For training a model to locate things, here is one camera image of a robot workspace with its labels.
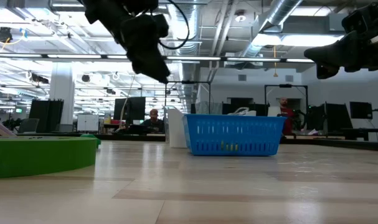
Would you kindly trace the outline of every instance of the wall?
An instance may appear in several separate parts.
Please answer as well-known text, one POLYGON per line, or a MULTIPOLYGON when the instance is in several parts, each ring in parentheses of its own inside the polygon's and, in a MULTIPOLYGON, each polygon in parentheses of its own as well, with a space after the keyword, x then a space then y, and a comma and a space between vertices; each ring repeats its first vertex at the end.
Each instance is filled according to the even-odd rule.
MULTIPOLYGON (((350 101, 370 102, 378 108, 378 71, 369 72, 362 69, 354 73, 346 73, 343 68, 339 73, 327 80, 316 78, 316 67, 302 73, 302 82, 309 86, 309 103, 320 105, 328 103, 345 103, 349 110, 350 101)), ((378 113, 373 114, 372 124, 378 128, 378 113)), ((354 128, 372 128, 365 119, 352 119, 354 128)), ((370 141, 376 141, 376 134, 369 135, 370 141)))
MULTIPOLYGON (((292 85, 301 85, 301 74, 296 73, 295 69, 284 68, 277 69, 278 77, 274 77, 275 70, 264 69, 245 69, 236 70, 233 68, 220 68, 215 74, 214 81, 211 84, 212 98, 211 102, 227 102, 227 98, 253 98, 255 103, 262 104, 265 102, 264 86, 286 84, 285 75, 293 75, 294 82, 292 85), (238 81, 238 74, 247 75, 246 82, 238 81)), ((208 68, 201 68, 202 80, 206 80, 208 68)), ((278 106, 277 98, 287 97, 301 99, 301 110, 305 110, 305 89, 299 88, 278 88, 268 87, 267 99, 272 106, 278 106)), ((208 101, 208 91, 201 87, 197 94, 197 102, 208 101)))

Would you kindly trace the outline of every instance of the red object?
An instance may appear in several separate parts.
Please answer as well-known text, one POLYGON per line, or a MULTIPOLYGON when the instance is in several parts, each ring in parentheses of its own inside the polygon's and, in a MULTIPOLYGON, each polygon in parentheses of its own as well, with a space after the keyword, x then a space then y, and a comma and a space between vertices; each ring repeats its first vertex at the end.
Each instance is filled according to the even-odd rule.
POLYGON ((120 120, 112 120, 111 124, 120 124, 120 120))
POLYGON ((294 111, 288 108, 280 108, 281 115, 287 117, 286 121, 284 122, 283 134, 289 135, 293 133, 293 120, 290 118, 294 117, 294 111))

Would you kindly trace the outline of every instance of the metal frame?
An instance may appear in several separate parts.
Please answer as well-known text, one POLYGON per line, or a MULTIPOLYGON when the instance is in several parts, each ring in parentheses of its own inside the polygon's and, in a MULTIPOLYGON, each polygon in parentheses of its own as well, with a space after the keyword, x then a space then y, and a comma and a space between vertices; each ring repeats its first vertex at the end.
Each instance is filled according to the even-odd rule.
MULTIPOLYGON (((185 84, 185 85, 193 85, 193 84, 208 84, 208 114, 211 114, 211 82, 202 82, 202 81, 189 81, 189 80, 186 80, 186 81, 168 81, 168 83, 181 83, 181 84, 185 84)), ((167 84, 165 84, 165 101, 164 101, 164 106, 166 106, 166 98, 167 98, 167 94, 166 92, 168 91, 168 88, 167 88, 167 84)))
POLYGON ((305 98, 306 98, 306 114, 308 114, 309 110, 309 99, 308 99, 308 86, 307 85, 291 85, 291 84, 281 84, 281 85, 265 85, 265 112, 268 114, 267 104, 268 104, 268 97, 267 97, 267 88, 269 86, 275 86, 279 88, 293 88, 293 87, 302 87, 305 89, 305 98))

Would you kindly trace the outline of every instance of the chair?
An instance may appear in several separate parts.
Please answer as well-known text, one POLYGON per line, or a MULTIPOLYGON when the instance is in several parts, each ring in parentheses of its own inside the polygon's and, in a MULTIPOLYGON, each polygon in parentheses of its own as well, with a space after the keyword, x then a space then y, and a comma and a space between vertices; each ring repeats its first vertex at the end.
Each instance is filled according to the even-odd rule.
POLYGON ((55 131, 59 133, 71 133, 73 129, 74 126, 72 124, 57 124, 55 131))
POLYGON ((37 118, 28 118, 23 119, 20 128, 17 131, 19 134, 29 134, 29 133, 36 133, 38 127, 39 119, 37 118))

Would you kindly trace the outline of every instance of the black chair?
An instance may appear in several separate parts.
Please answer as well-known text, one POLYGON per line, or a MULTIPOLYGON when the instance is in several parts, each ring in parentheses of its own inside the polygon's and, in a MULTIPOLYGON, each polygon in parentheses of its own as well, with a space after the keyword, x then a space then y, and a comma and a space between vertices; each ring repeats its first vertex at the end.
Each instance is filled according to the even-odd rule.
POLYGON ((36 133, 37 132, 37 127, 38 127, 39 119, 37 118, 28 118, 28 119, 23 119, 20 128, 17 131, 19 134, 29 134, 29 133, 36 133))

